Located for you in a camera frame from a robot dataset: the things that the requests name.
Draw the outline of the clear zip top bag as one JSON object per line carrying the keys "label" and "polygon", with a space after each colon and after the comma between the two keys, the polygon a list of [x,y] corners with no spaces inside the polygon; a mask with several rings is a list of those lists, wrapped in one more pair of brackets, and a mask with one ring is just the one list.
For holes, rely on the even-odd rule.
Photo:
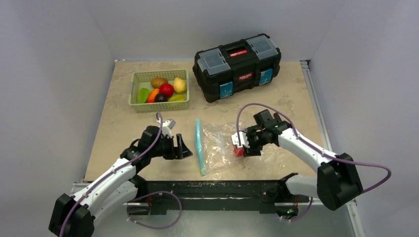
{"label": "clear zip top bag", "polygon": [[239,157],[234,153],[230,135],[235,124],[205,124],[196,120],[195,147],[200,175],[209,180],[253,180],[278,178],[286,167],[273,145],[266,146],[261,156]]}

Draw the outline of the yellow fake bell pepper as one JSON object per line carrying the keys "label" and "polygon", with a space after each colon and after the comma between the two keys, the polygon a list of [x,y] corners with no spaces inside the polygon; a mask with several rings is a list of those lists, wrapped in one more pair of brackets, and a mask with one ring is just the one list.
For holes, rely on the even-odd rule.
{"label": "yellow fake bell pepper", "polygon": [[186,97],[182,94],[177,94],[168,99],[168,102],[178,102],[178,101],[185,101]]}

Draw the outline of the red fake apple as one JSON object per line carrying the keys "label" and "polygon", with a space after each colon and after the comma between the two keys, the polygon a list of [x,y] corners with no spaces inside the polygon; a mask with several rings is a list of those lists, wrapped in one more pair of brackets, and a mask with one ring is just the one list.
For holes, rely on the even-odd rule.
{"label": "red fake apple", "polygon": [[163,84],[160,88],[160,93],[164,93],[168,98],[174,94],[174,87],[171,84]]}

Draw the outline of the yellow fake pear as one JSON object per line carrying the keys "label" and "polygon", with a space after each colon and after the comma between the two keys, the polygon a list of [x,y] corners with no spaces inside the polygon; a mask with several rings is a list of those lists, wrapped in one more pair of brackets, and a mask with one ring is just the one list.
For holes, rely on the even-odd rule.
{"label": "yellow fake pear", "polygon": [[173,88],[178,94],[185,93],[187,91],[187,81],[182,78],[175,77],[173,81]]}

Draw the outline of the brown orange fake fruit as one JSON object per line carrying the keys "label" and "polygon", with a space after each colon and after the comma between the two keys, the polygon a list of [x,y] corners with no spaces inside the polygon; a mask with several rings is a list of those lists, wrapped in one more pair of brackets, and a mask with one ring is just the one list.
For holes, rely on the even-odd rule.
{"label": "brown orange fake fruit", "polygon": [[163,84],[168,84],[168,80],[165,78],[156,77],[150,81],[150,84],[154,89],[157,89],[160,88]]}

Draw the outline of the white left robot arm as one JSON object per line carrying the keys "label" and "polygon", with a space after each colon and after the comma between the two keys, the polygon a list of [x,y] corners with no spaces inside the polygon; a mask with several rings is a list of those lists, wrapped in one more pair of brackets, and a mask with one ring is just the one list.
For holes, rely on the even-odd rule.
{"label": "white left robot arm", "polygon": [[172,136],[169,126],[148,126],[99,178],[73,195],[62,194],[56,200],[49,231],[57,237],[90,237],[95,226],[115,208],[143,200],[151,207],[154,195],[171,196],[181,207],[179,197],[171,191],[150,192],[149,182],[138,173],[152,158],[177,160],[192,154],[181,134]]}

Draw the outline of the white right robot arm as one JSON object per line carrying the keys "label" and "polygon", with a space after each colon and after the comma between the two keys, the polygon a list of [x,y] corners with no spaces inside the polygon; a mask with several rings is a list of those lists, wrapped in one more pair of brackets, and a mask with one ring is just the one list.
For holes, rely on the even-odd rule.
{"label": "white right robot arm", "polygon": [[256,124],[231,136],[234,146],[244,157],[260,156],[265,145],[283,148],[305,164],[315,177],[292,175],[277,188],[280,199],[289,201],[296,195],[318,198],[329,210],[337,210],[363,193],[353,158],[326,150],[303,136],[278,113],[264,110],[254,115]]}

